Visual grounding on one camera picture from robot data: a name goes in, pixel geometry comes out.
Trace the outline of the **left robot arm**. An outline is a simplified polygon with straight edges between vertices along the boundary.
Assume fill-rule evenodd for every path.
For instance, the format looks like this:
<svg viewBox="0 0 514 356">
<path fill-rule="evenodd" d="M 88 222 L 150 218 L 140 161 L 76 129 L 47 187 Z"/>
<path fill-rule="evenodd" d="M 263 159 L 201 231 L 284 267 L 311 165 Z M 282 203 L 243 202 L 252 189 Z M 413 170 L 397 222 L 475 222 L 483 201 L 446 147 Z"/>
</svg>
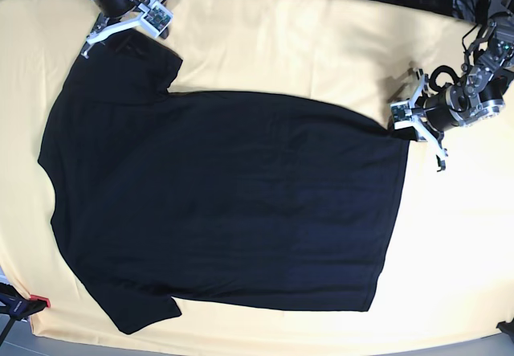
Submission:
<svg viewBox="0 0 514 356">
<path fill-rule="evenodd" d="M 513 0 L 502 0 L 502 11 L 481 23 L 475 39 L 463 47 L 462 73 L 447 65 L 431 75 L 416 72 L 418 81 L 407 101 L 407 126 L 415 140 L 432 148 L 439 171 L 446 169 L 445 132 L 470 127 L 498 116 L 504 94 L 513 81 Z"/>
</svg>

